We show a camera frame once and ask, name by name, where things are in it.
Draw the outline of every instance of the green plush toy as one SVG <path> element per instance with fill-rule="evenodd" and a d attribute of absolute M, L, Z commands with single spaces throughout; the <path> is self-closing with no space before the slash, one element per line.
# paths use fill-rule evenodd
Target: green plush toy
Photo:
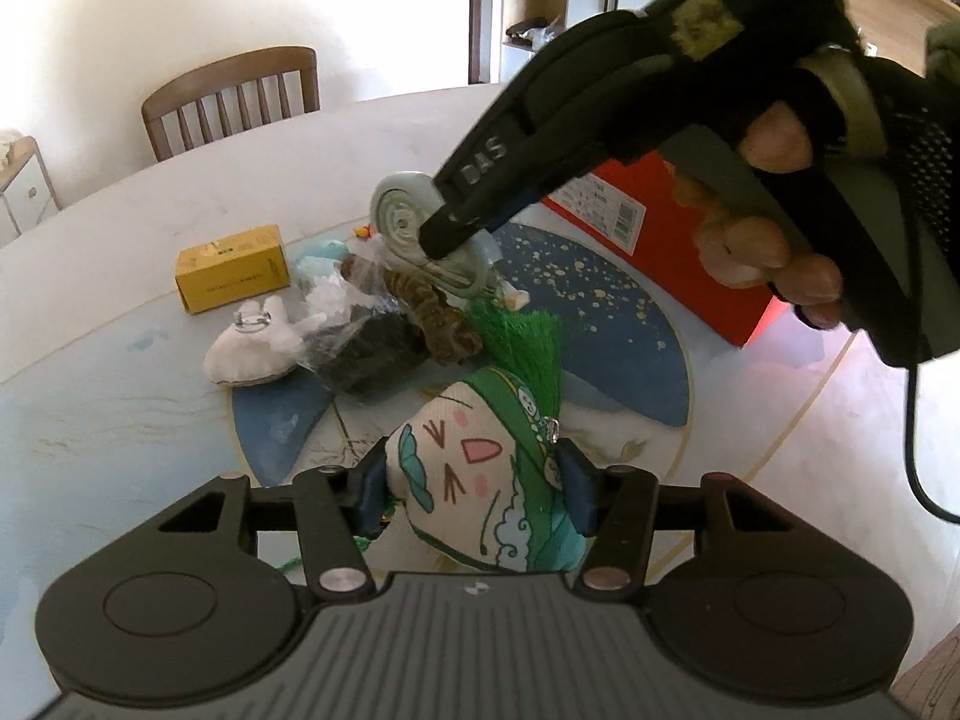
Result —
<path fill-rule="evenodd" d="M 572 570 L 586 541 L 570 523 L 551 451 L 559 323 L 488 304 L 472 306 L 469 317 L 496 364 L 450 386 L 390 436 L 391 493 L 404 502 L 415 533 L 462 565 Z"/>

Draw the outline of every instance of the yellow box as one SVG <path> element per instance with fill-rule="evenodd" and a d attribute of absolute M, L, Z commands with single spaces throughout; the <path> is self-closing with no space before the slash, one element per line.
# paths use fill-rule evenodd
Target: yellow box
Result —
<path fill-rule="evenodd" d="M 280 228 L 275 224 L 186 248 L 176 257 L 176 289 L 189 314 L 289 285 Z"/>

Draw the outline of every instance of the plush toy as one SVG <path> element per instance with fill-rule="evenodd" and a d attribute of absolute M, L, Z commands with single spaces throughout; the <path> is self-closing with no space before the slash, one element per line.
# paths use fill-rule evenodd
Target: plush toy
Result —
<path fill-rule="evenodd" d="M 340 273 L 340 264 L 349 253 L 347 245 L 340 241 L 312 242 L 291 268 L 294 284 L 301 293 L 308 295 L 318 279 Z"/>
<path fill-rule="evenodd" d="M 414 532 L 461 565 L 572 570 L 586 542 L 570 522 L 551 454 L 559 436 L 559 322 L 490 303 L 469 315 L 496 365 L 450 386 L 390 436 L 390 491 Z"/>
<path fill-rule="evenodd" d="M 347 257 L 341 274 L 349 280 L 362 261 Z M 416 326 L 424 333 L 430 356 L 440 365 L 458 365 L 483 351 L 480 336 L 467 326 L 464 312 L 451 306 L 446 294 L 411 271 L 380 272 L 383 286 L 413 315 Z"/>
<path fill-rule="evenodd" d="M 270 295 L 262 308 L 248 300 L 206 353 L 203 371 L 214 384 L 265 384 L 294 370 L 303 344 L 279 295 Z"/>

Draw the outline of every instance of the plastic bag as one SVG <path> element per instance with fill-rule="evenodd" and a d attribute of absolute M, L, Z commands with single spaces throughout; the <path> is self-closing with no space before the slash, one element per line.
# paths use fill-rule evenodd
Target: plastic bag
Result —
<path fill-rule="evenodd" d="M 563 25 L 560 23 L 560 17 L 558 16 L 544 28 L 528 29 L 523 33 L 523 37 L 529 40 L 533 45 L 534 51 L 538 52 L 561 32 L 563 32 Z"/>
<path fill-rule="evenodd" d="M 352 242 L 346 267 L 310 256 L 294 265 L 306 313 L 299 363 L 336 394 L 375 396 L 428 357 L 424 334 L 384 283 L 383 247 L 378 237 Z"/>

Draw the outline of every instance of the pink cheek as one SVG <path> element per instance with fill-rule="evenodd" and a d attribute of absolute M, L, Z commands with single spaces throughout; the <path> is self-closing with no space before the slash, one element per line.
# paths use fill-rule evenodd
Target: pink cheek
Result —
<path fill-rule="evenodd" d="M 486 474 L 479 473 L 473 477 L 473 491 L 478 498 L 486 498 L 490 494 L 490 483 Z"/>

